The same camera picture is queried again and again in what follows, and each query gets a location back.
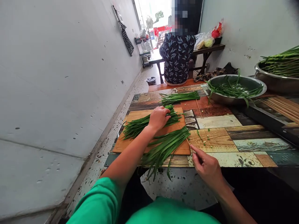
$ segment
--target green shirt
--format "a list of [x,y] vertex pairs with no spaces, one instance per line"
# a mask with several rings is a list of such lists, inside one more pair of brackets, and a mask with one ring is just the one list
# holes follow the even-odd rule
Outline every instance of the green shirt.
[[[121,193],[108,177],[99,179],[79,201],[68,224],[117,223]],[[127,223],[219,223],[214,217],[188,208],[172,199],[157,198],[153,203],[135,212]]]

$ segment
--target checkered towel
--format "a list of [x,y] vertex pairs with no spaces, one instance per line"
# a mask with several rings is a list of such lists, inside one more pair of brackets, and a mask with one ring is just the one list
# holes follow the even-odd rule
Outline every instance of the checkered towel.
[[113,6],[113,9],[114,9],[115,14],[116,14],[117,19],[118,19],[118,24],[119,24],[119,27],[121,29],[122,38],[124,39],[125,45],[126,45],[126,47],[128,49],[128,52],[129,52],[130,56],[132,56],[132,53],[134,51],[134,47],[132,45],[132,42],[129,40],[128,35],[127,35],[126,31],[125,31],[125,29],[127,27],[120,21],[118,13],[117,13],[117,11],[116,11],[116,9],[115,9],[114,6]]

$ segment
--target chopped chive piece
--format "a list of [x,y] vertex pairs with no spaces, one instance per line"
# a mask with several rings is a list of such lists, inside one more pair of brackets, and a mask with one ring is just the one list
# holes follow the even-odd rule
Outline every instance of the chopped chive piece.
[[[198,136],[200,137],[200,135],[199,135],[199,132],[198,132],[198,129],[197,129],[197,134],[198,134]],[[203,139],[200,137],[200,139],[203,141]]]

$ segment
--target stainless steel bowl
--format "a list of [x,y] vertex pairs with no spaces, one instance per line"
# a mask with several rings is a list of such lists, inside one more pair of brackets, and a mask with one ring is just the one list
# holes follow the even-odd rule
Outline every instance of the stainless steel bowl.
[[[211,82],[211,84],[221,84],[223,82],[225,76],[229,76],[229,79],[233,82],[238,79],[238,75],[220,75],[220,76],[211,78],[210,82]],[[254,78],[240,76],[239,83],[242,86],[244,86],[245,88],[248,88],[248,90],[254,90],[254,89],[258,88],[261,84],[263,85],[263,89],[262,89],[261,93],[259,93],[256,96],[253,96],[251,98],[261,96],[267,91],[266,84],[264,84],[260,80],[254,79]],[[206,84],[206,86],[209,90],[208,94],[210,94],[211,89],[208,84]],[[215,92],[212,94],[211,99],[216,101],[217,103],[226,104],[226,105],[246,104],[245,100],[241,97],[236,98],[236,97],[231,97],[231,96],[224,96],[220,93],[215,93]]]
[[263,81],[267,85],[268,90],[283,94],[299,93],[299,78],[279,76],[265,72],[259,67],[259,63],[256,64],[255,70],[254,77]]

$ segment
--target trash bin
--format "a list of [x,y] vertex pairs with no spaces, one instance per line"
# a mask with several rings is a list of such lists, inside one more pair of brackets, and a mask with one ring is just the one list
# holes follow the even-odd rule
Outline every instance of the trash bin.
[[157,84],[156,77],[148,77],[148,78],[146,79],[146,81],[147,81],[147,84],[148,84],[149,86],[152,86],[152,85],[156,85],[156,84]]

